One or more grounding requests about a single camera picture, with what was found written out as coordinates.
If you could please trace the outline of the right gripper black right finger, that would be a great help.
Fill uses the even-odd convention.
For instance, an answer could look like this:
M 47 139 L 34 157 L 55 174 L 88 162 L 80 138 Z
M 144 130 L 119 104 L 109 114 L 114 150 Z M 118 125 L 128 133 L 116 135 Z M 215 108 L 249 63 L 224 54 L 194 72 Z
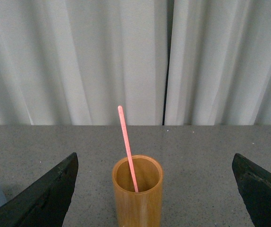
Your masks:
M 271 173 L 236 153 L 232 170 L 237 188 L 256 227 L 271 227 Z

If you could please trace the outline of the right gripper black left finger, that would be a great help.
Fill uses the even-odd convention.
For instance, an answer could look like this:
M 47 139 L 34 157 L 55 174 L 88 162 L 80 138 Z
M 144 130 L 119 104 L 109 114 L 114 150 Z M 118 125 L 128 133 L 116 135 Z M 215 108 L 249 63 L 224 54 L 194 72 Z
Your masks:
M 78 173 L 75 152 L 0 207 L 0 227 L 60 227 Z

